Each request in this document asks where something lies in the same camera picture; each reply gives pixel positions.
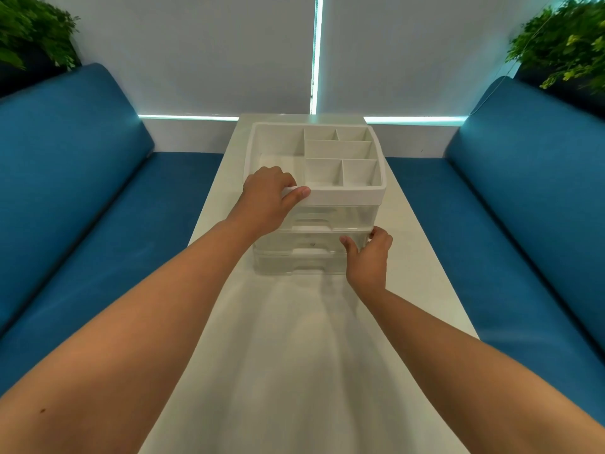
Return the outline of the person's right hand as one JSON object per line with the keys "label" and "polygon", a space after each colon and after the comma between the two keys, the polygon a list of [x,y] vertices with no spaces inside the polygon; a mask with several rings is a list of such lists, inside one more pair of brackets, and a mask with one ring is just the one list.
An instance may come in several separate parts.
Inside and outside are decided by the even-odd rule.
{"label": "person's right hand", "polygon": [[362,301],[386,290],[387,259],[392,242],[393,237],[385,229],[375,226],[359,256],[347,258],[347,281]]}

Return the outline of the person's left hand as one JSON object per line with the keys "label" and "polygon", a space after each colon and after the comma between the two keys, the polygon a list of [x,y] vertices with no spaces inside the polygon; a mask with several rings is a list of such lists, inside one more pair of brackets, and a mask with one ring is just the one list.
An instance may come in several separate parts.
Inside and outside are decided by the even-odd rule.
{"label": "person's left hand", "polygon": [[298,186],[293,175],[280,167],[263,166],[249,175],[228,220],[252,236],[278,229],[292,209],[282,209],[282,198]]}

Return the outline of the white desktop drawer organizer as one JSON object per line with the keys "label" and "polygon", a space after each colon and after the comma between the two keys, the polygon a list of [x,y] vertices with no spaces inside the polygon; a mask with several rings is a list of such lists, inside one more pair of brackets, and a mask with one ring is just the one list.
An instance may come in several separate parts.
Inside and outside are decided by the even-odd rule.
{"label": "white desktop drawer organizer", "polygon": [[374,130],[368,125],[254,123],[244,179],[274,166],[311,193],[278,230],[253,244],[255,271],[344,274],[346,252],[340,237],[349,237],[362,249],[386,191],[385,159]]}

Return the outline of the person's left forearm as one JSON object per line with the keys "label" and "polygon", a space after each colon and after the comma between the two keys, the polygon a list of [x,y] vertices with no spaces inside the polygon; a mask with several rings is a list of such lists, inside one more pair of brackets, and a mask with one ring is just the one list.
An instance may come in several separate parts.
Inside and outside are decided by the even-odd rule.
{"label": "person's left forearm", "polygon": [[0,398],[0,454],[137,454],[234,267],[282,218],[231,213]]}

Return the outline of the person's right forearm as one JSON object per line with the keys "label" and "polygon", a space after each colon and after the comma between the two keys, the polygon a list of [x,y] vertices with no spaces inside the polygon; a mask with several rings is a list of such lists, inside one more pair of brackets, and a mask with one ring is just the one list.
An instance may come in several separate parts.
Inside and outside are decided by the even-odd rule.
{"label": "person's right forearm", "polygon": [[471,454],[605,454],[605,427],[517,361],[377,284],[350,285]]}

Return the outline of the blue sofa bench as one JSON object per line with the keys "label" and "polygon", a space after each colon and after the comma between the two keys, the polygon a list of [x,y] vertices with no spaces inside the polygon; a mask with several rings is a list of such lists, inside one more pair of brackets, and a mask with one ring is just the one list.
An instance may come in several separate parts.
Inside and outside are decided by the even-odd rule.
{"label": "blue sofa bench", "polygon": [[98,63],[0,99],[0,398],[189,243],[223,155],[154,146]]}
{"label": "blue sofa bench", "polygon": [[388,158],[479,338],[605,427],[605,121],[497,79],[444,158]]}

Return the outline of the white roller blind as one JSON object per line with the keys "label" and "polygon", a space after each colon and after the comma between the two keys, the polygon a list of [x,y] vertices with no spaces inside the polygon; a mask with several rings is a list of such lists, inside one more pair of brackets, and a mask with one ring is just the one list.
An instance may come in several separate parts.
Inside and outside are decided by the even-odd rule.
{"label": "white roller blind", "polygon": [[140,114],[308,113],[315,0],[49,0]]}
{"label": "white roller blind", "polygon": [[522,26],[562,0],[322,0],[318,113],[466,116]]}

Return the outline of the green potted plant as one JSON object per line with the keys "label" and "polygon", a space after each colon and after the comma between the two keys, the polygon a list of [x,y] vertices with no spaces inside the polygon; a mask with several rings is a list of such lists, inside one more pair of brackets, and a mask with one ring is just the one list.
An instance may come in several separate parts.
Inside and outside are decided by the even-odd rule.
{"label": "green potted plant", "polygon": [[527,21],[506,62],[516,79],[605,119],[605,0],[565,0]]}
{"label": "green potted plant", "polygon": [[0,0],[0,98],[80,67],[79,19],[45,0]]}

